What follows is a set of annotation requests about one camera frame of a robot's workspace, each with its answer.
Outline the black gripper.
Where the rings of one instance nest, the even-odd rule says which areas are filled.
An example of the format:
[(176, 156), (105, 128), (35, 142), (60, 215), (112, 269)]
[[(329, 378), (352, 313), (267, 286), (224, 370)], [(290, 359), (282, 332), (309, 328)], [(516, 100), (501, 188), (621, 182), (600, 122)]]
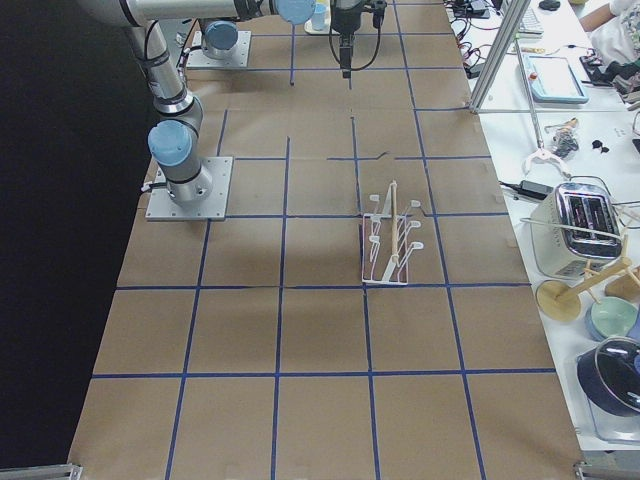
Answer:
[(387, 2), (384, 0), (337, 0), (330, 2), (330, 26), (340, 34), (339, 65), (342, 77), (349, 79), (352, 72), (353, 35), (361, 27), (361, 16), (370, 13), (373, 28), (382, 27)]

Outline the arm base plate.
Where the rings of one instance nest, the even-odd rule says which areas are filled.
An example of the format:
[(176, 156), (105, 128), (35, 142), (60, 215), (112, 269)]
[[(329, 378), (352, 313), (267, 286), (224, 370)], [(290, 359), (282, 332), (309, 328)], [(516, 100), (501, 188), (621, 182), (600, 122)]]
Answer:
[(248, 67), (251, 44), (251, 32), (239, 31), (235, 44), (227, 50), (208, 48), (201, 49), (202, 34), (196, 31), (193, 35), (186, 68), (191, 70), (238, 70)]
[(149, 221), (224, 221), (234, 158), (199, 157), (201, 169), (188, 183), (169, 182), (161, 168), (157, 169), (152, 187), (146, 219)]

